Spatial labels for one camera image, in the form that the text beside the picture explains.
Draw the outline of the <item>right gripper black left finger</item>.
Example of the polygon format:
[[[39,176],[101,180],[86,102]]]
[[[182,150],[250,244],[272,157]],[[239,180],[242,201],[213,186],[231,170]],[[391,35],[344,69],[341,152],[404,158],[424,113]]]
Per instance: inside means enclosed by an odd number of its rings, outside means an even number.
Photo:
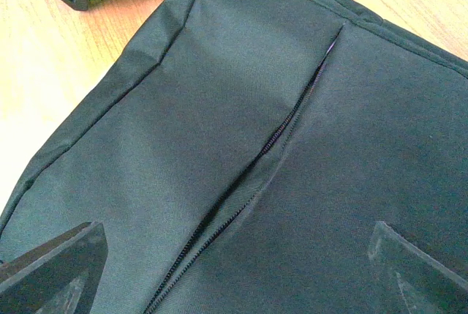
[[[103,224],[68,230],[1,265],[1,312],[89,313],[106,259]]]

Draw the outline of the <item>black student backpack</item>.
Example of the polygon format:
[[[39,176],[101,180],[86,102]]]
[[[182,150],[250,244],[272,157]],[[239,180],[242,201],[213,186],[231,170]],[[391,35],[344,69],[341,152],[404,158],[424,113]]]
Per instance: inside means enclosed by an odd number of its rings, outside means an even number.
[[[467,262],[467,63],[353,0],[165,0],[32,157],[1,259],[87,221],[93,313],[375,313],[377,221]]]

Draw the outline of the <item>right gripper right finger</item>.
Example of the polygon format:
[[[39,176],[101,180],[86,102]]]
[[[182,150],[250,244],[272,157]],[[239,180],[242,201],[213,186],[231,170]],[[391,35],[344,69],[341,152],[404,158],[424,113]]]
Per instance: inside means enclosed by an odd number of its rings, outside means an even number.
[[[377,221],[367,250],[375,313],[466,313],[467,262]]]

